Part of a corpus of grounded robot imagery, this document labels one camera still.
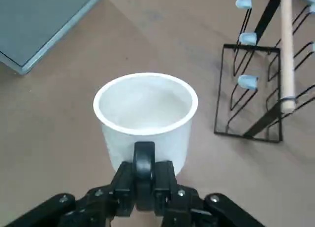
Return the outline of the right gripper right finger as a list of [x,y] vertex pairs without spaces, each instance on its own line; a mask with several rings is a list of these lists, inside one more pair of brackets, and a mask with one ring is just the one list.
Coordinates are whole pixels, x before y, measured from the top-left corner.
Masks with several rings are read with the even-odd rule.
[[163,227],[262,227],[263,224],[221,193],[201,198],[194,188],[177,183],[173,163],[155,167],[155,214]]

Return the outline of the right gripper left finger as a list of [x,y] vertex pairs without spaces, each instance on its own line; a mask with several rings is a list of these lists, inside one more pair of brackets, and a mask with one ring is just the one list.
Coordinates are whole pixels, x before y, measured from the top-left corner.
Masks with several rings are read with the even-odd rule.
[[8,223],[9,227],[109,227],[116,216],[129,216],[132,164],[122,162],[109,185],[90,189],[82,198],[57,194]]

